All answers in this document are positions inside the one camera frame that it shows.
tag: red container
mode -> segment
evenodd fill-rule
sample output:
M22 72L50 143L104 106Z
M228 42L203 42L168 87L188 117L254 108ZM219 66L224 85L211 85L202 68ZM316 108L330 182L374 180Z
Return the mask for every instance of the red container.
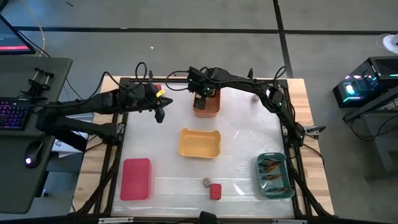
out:
M120 199L145 200L150 194L151 164L148 158L126 159L123 162Z
M210 185L210 199L212 200L221 199L221 184Z
M200 118L214 118L220 111L221 90L216 90L214 97L206 97L206 105L204 110L193 108L195 115Z

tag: computer mouse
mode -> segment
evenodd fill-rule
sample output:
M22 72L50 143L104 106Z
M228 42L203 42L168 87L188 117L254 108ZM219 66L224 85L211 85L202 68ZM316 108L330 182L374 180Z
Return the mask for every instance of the computer mouse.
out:
M24 163L27 168L36 168L42 158L42 141L31 142L25 151Z

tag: rgb keyboard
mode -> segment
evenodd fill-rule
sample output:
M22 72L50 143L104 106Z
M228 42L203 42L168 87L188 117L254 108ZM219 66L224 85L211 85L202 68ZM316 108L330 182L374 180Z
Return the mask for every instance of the rgb keyboard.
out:
M0 97L0 129L23 130L29 115L30 100Z

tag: yellow tray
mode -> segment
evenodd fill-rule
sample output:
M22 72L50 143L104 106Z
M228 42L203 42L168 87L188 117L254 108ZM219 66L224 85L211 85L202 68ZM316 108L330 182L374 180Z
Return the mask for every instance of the yellow tray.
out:
M181 156L202 157L213 159L221 151L221 134L218 131L193 131L187 128L181 130Z

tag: monitor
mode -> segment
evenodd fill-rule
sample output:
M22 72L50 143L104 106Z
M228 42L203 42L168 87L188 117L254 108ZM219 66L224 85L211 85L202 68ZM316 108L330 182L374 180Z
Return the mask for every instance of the monitor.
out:
M0 15L0 55L34 53L34 48Z

